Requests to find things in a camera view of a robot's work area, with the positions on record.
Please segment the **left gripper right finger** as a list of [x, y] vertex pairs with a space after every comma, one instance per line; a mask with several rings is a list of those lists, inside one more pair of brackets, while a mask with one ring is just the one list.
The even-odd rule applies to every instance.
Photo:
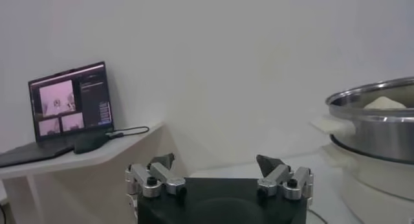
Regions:
[[257, 180], [257, 196], [266, 200], [281, 192], [288, 200], [313, 199], [313, 173], [300, 166], [293, 170], [281, 159], [256, 155], [263, 177]]

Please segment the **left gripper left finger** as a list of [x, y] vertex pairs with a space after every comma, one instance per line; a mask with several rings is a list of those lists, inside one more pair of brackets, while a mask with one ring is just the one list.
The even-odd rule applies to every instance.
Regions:
[[167, 194], [183, 198], [187, 194], [186, 180], [171, 171], [174, 160], [174, 154], [169, 153], [152, 158], [146, 166], [130, 164], [125, 169], [127, 194], [156, 198], [164, 190]]

